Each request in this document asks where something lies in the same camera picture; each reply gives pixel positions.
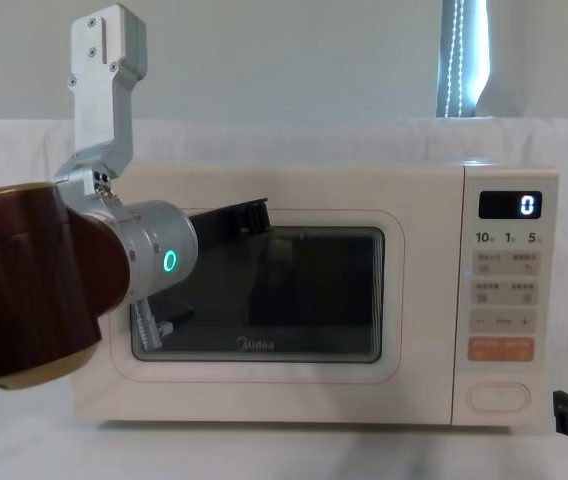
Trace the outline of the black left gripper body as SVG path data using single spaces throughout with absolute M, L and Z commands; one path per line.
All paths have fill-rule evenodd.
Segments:
M 173 325 L 225 325 L 241 318 L 252 289 L 250 203 L 190 217 L 199 253 L 191 274 L 150 299 L 152 312 Z

